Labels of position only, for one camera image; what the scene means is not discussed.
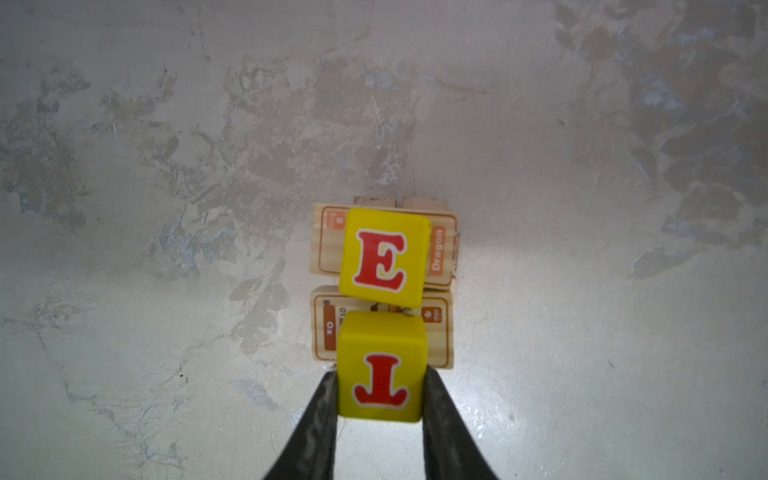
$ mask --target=stained floor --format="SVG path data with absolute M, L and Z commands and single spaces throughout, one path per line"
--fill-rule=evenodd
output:
M 461 218 L 501 478 L 768 478 L 760 0 L 0 4 L 4 478 L 259 478 L 326 365 L 311 207 Z M 421 478 L 343 420 L 338 478 Z

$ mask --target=stack of blocks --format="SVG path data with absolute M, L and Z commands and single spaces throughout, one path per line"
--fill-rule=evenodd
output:
M 405 307 L 405 313 L 352 311 L 339 330 L 339 414 L 416 422 L 422 416 L 427 335 L 421 306 L 432 225 L 420 215 L 353 208 L 339 291 Z

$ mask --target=wooden block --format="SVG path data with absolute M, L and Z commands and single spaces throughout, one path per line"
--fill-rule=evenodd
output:
M 402 200 L 402 207 L 409 210 L 446 212 L 448 211 L 448 201 L 427 197 L 406 197 Z
M 355 205 L 367 205 L 368 207 L 397 207 L 397 199 L 391 197 L 371 198 L 371 197 L 355 197 L 353 202 Z
M 432 223 L 422 215 L 353 208 L 346 216 L 339 291 L 416 308 L 422 304 Z
M 339 415 L 418 422 L 427 335 L 418 316 L 349 312 L 339 333 Z
M 346 215 L 350 206 L 316 204 L 312 225 L 310 272 L 338 276 L 341 272 L 346 230 Z M 432 222 L 432 240 L 424 285 L 447 290 L 451 285 L 458 256 L 455 242 L 458 217 L 451 212 L 366 207 L 373 210 L 395 211 L 422 215 Z
M 344 296 L 337 286 L 321 286 L 310 296 L 313 351 L 318 360 L 336 361 L 339 328 L 349 312 L 401 312 L 395 305 Z M 427 332 L 427 363 L 435 368 L 453 367 L 453 301 L 444 290 L 425 290 L 422 305 L 414 311 Z

